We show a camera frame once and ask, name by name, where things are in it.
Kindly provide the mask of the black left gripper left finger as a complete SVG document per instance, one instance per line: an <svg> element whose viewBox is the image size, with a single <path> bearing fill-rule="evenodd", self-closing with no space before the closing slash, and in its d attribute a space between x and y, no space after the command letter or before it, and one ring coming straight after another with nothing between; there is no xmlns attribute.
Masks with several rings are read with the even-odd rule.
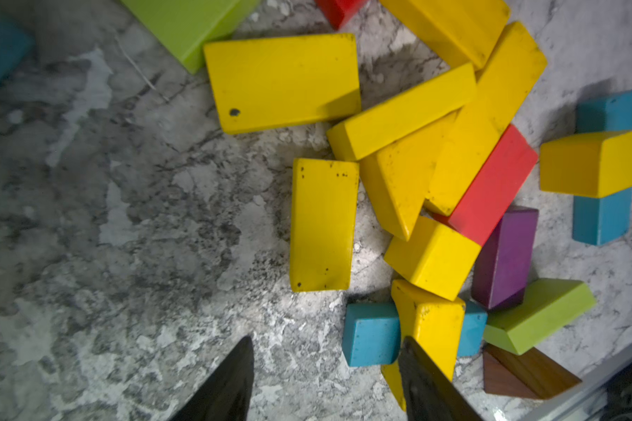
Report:
<svg viewBox="0 0 632 421"><path fill-rule="evenodd" d="M245 336L170 420L246 420L253 382L253 342Z"/></svg>

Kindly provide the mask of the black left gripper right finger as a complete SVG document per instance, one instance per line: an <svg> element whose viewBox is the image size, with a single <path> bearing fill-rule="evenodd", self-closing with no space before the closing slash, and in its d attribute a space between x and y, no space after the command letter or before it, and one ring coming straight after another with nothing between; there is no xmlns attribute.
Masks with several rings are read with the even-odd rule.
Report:
<svg viewBox="0 0 632 421"><path fill-rule="evenodd" d="M414 338L405 336L398 362L408 420L483 421Z"/></svg>

